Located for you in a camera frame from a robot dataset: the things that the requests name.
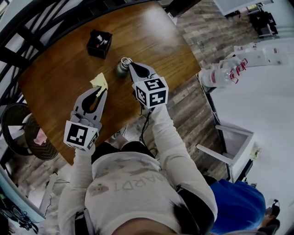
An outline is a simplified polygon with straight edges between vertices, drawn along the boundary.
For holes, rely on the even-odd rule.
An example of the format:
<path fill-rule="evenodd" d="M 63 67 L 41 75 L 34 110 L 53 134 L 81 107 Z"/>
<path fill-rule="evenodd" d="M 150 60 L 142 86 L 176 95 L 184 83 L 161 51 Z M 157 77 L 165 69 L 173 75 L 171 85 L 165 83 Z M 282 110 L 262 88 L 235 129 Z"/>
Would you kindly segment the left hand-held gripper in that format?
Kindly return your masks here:
<path fill-rule="evenodd" d="M 66 121 L 63 142 L 71 148 L 89 151 L 99 136 L 101 120 L 107 98 L 107 89 L 92 88 L 81 94 L 74 105 L 70 120 Z M 93 114 L 92 123 L 81 115 Z"/>

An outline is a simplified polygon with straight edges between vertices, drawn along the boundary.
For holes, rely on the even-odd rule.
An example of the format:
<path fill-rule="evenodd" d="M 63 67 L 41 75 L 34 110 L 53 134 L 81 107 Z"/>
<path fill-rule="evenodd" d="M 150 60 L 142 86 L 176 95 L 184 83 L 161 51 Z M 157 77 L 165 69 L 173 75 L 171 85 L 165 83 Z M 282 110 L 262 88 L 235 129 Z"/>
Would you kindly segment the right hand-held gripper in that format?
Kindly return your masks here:
<path fill-rule="evenodd" d="M 129 65 L 129 71 L 135 97 L 144 107 L 167 104 L 169 88 L 164 77 L 160 77 L 152 67 L 137 62 Z"/>

